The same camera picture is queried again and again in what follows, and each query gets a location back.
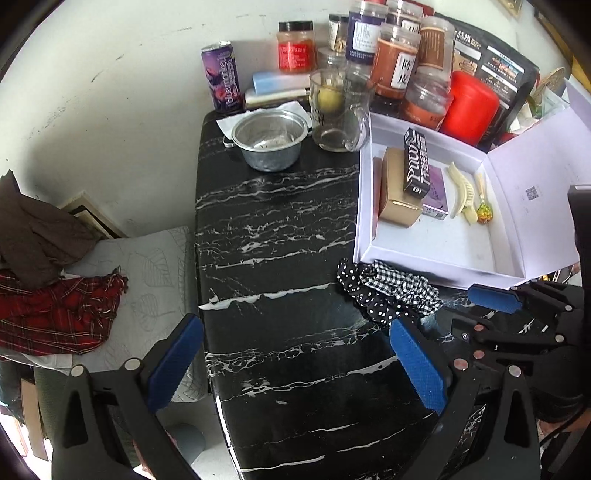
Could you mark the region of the black white gingham scrunchie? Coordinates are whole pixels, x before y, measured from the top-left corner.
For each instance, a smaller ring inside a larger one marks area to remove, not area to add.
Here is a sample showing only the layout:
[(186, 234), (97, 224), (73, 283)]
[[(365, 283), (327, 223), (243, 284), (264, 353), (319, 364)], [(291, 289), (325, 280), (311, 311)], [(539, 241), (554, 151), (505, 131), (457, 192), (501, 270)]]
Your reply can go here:
[(404, 303), (423, 317), (443, 307), (439, 290), (424, 276), (403, 272), (379, 260), (360, 267), (363, 285)]

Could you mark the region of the cream hair claw clip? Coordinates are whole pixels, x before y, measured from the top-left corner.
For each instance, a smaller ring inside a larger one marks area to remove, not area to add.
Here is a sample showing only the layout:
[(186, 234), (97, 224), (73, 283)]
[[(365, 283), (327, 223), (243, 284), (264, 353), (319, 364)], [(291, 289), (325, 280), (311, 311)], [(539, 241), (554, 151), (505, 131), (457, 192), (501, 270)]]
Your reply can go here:
[(456, 203), (451, 216), (453, 218), (463, 215), (470, 225), (478, 222), (477, 211), (475, 208), (475, 191), (472, 183), (452, 162), (448, 168), (448, 175), (454, 182), (457, 189)]

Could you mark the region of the purple box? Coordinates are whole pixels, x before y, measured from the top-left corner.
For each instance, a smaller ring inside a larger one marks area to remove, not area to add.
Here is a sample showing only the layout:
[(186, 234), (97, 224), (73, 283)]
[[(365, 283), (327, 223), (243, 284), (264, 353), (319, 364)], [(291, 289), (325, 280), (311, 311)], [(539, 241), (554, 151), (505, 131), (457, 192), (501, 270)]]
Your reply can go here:
[(439, 167), (430, 166), (430, 181), (430, 191), (423, 199), (423, 214), (445, 220), (449, 215), (449, 207), (443, 172)]

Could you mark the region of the brown cardboard box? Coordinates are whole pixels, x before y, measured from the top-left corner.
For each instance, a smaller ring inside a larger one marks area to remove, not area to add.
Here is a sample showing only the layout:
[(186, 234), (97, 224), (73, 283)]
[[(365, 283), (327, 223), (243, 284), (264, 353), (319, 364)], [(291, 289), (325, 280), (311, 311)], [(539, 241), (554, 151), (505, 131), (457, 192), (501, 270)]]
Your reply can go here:
[(387, 148), (382, 162), (379, 219), (408, 228), (421, 216), (423, 201), (405, 192), (404, 177), (404, 151)]

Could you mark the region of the black lip gloss box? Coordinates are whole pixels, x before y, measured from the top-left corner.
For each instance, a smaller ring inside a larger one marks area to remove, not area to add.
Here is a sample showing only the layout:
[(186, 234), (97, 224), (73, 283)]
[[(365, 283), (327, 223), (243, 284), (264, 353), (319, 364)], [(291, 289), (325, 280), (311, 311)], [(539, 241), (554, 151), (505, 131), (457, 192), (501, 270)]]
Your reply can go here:
[(425, 136), (409, 128), (404, 136), (404, 191), (424, 199), (431, 189), (430, 164)]

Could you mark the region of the black polka dot scrunchie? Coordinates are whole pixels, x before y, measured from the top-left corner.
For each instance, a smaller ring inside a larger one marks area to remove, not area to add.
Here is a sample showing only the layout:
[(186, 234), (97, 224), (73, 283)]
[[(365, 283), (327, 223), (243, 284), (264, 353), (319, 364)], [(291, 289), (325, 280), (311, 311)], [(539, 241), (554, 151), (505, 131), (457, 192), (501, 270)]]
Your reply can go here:
[(394, 320), (409, 316), (408, 309), (396, 298), (387, 297), (363, 284), (362, 268), (351, 260), (343, 258), (339, 261), (335, 278), (339, 290), (353, 302), (367, 321), (389, 328)]

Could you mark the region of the red plaid cloth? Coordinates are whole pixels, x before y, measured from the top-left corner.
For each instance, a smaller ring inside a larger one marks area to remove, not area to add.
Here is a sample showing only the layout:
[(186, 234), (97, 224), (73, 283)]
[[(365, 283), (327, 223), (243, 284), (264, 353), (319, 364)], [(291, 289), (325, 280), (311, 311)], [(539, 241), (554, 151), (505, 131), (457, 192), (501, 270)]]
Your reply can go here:
[(128, 279), (114, 270), (28, 290), (3, 270), (1, 346), (32, 356), (89, 353), (108, 340), (127, 287)]

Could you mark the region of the white open gift box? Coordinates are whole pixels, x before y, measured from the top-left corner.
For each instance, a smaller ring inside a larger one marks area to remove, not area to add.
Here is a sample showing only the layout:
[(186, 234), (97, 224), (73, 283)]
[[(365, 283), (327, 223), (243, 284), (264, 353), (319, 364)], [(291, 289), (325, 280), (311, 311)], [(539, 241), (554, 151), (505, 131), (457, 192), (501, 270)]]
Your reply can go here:
[[(569, 102), (525, 133), (484, 153), (441, 132), (374, 114), (360, 153), (353, 259), (381, 260), (457, 288), (509, 288), (581, 264), (588, 246), (568, 192), (590, 190), (590, 95), (567, 84)], [(415, 128), (427, 143), (433, 180), (444, 182), (448, 214), (411, 226), (386, 220), (388, 153), (404, 153)]]

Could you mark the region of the red cylinder canister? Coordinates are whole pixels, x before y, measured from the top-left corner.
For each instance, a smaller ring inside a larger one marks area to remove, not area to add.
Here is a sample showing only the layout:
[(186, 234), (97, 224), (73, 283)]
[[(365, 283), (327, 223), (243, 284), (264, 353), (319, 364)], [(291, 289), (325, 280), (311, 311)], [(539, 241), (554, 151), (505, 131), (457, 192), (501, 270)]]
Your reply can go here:
[(451, 75), (452, 103), (440, 131), (477, 146), (499, 108), (499, 98), (485, 83), (464, 71)]

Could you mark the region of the black printed bag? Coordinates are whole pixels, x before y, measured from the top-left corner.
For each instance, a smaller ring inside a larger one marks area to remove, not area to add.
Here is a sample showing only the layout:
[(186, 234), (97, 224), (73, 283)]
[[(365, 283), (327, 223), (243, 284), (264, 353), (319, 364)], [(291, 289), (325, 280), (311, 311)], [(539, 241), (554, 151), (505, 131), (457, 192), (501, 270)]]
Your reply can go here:
[(436, 16), (455, 27), (452, 71), (463, 71), (478, 79), (498, 97), (497, 112), (477, 143), (481, 150), (488, 150), (517, 118), (536, 84), (539, 68), (488, 31), (442, 13)]

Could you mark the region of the brown label jar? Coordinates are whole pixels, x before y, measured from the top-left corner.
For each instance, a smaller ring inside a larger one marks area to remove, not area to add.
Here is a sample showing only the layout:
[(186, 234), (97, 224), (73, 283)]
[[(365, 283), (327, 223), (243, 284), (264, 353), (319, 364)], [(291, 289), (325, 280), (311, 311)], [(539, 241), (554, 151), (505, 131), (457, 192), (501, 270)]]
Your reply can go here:
[(447, 81), (452, 72), (455, 26), (448, 20), (427, 16), (420, 27), (421, 43), (417, 71)]

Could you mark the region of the glass mug with lemon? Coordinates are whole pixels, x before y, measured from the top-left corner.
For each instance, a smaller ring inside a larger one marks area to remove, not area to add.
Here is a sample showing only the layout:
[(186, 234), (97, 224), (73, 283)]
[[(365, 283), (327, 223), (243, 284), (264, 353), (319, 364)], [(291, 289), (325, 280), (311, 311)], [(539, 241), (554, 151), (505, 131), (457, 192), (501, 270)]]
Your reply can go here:
[(332, 153), (360, 151), (370, 138), (374, 90), (358, 72), (320, 69), (310, 76), (312, 138)]

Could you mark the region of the white tissue paper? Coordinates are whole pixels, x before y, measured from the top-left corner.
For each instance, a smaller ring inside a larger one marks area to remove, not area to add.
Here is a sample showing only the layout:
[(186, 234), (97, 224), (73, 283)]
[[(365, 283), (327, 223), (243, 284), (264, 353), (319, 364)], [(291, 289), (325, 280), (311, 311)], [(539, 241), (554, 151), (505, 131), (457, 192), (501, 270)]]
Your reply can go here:
[(305, 111), (304, 107), (301, 106), (301, 104), (298, 103), (297, 101), (290, 101), (287, 103), (283, 103), (283, 104), (280, 104), (279, 107), (259, 108), (257, 110), (246, 111), (245, 113), (231, 115), (231, 116), (226, 117), (224, 119), (217, 120), (216, 123), (217, 123), (219, 130), (221, 130), (222, 134), (224, 135), (224, 137), (226, 139), (230, 140), (233, 129), (235, 128), (236, 125), (238, 125), (238, 123), (240, 121), (245, 120), (246, 118), (249, 118), (252, 116), (261, 116), (263, 114), (276, 114), (276, 113), (280, 113), (280, 112), (290, 112), (290, 113), (293, 113), (294, 115), (297, 115), (298, 117), (301, 117), (301, 119), (304, 120), (304, 123), (307, 126), (307, 129), (311, 130), (311, 128), (312, 128), (311, 115), (310, 115), (310, 113), (308, 113), (308, 111)]

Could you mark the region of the purple drink can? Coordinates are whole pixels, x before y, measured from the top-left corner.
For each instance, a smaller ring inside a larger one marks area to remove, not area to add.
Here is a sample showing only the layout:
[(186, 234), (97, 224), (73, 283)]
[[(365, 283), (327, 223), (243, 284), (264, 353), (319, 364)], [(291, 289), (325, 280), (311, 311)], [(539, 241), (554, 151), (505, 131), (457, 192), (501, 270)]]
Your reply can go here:
[(201, 49), (201, 60), (214, 109), (228, 113), (242, 109), (235, 51), (229, 41), (219, 41)]

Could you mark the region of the red label spice jar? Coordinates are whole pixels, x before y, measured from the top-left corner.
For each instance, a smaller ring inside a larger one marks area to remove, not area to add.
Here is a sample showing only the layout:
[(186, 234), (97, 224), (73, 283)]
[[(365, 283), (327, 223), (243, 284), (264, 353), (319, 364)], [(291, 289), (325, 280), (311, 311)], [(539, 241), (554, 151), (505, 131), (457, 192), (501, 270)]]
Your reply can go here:
[(277, 66), (287, 74), (315, 70), (315, 27), (312, 21), (284, 21), (277, 24)]

